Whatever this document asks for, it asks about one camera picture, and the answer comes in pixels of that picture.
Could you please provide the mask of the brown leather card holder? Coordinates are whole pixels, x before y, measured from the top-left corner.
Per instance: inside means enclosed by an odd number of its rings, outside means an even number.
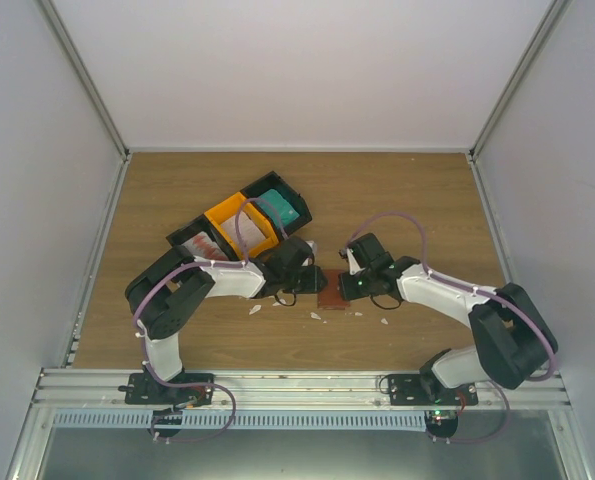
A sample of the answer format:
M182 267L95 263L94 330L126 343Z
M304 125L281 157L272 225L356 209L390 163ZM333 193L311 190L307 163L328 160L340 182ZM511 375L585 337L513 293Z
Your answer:
M343 270L326 269L323 275L326 286L317 294L317 308L321 310L346 310L351 303L344 300L341 295L339 276Z

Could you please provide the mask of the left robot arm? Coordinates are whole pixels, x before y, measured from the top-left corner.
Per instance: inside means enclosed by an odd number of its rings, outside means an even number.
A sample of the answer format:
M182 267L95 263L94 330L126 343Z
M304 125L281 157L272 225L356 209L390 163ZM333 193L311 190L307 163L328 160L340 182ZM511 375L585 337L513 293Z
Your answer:
M133 279L125 298L142 341L145 366L153 374L148 391L162 404L180 398L183 372L178 333L204 300L221 297L257 299L281 293L292 306L299 295L327 285L315 264L316 244L297 236L248 260L219 261L196 257L174 246Z

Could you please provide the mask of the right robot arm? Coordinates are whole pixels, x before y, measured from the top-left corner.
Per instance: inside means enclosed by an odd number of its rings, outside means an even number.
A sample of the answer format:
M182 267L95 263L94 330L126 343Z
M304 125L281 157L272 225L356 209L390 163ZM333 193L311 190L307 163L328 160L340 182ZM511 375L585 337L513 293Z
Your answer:
M466 326L474 345L444 350L419 370L420 393L441 405L457 387L492 381L515 389L525 381L554 374L558 343L523 287L480 286L435 272L409 256L395 260L377 237L368 233L340 251L348 270L339 275L346 301L388 296L399 305L418 304Z

